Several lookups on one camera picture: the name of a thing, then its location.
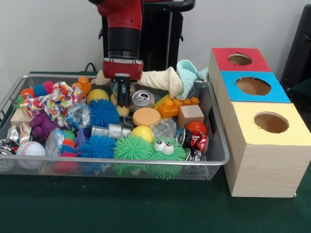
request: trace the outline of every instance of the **white wall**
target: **white wall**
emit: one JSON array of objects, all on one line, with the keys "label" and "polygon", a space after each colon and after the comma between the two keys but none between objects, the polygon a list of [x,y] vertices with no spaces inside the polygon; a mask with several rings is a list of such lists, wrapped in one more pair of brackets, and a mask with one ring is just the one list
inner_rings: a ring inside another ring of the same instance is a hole
[{"label": "white wall", "polygon": [[[308,2],[197,0],[193,11],[184,13],[179,58],[201,69],[212,47],[258,47],[280,77]],[[99,68],[100,27],[101,18],[87,0],[0,0],[1,81],[8,76],[12,84],[30,70],[80,71],[88,62]]]}]

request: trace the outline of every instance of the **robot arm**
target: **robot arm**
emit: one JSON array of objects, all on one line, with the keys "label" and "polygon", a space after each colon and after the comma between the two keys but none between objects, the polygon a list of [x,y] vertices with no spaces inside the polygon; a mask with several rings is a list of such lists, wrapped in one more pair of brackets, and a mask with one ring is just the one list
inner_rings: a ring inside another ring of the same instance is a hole
[{"label": "robot arm", "polygon": [[104,58],[106,78],[118,82],[118,105],[130,102],[130,81],[141,79],[143,62],[138,59],[142,28],[142,0],[89,0],[108,18],[108,58]]}]

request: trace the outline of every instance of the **googly eye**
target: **googly eye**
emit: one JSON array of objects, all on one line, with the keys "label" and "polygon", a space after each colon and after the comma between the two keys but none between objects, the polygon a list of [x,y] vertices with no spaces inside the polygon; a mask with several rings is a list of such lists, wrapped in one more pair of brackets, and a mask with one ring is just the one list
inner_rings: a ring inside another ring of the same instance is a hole
[{"label": "googly eye", "polygon": [[163,141],[155,142],[155,145],[154,145],[155,151],[161,152],[164,147],[165,147],[165,143]]},{"label": "googly eye", "polygon": [[171,155],[174,153],[174,147],[171,143],[168,143],[164,146],[163,150],[162,150],[163,154],[165,155]]}]

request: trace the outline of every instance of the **orange lego brick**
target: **orange lego brick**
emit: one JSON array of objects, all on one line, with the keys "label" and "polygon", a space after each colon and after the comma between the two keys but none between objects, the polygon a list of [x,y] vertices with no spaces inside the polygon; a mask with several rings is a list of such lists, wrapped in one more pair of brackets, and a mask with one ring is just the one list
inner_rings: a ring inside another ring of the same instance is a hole
[{"label": "orange lego brick", "polygon": [[183,101],[178,99],[166,100],[162,105],[158,107],[158,111],[162,118],[166,117],[176,117],[179,114],[180,106],[187,105],[198,105],[200,103],[197,97],[192,97],[191,99],[185,99]]}]

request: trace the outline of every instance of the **light blue cloth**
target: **light blue cloth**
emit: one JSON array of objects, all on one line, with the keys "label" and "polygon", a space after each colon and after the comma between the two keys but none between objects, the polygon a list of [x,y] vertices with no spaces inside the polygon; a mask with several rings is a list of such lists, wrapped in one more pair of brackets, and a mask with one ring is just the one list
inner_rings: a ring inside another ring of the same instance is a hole
[{"label": "light blue cloth", "polygon": [[189,60],[181,60],[177,63],[177,73],[181,79],[181,82],[184,85],[184,92],[177,95],[176,98],[179,100],[184,100],[187,98],[193,83],[196,80],[203,81],[204,78],[207,79],[208,69],[205,68],[202,71],[198,71],[196,67]]}]

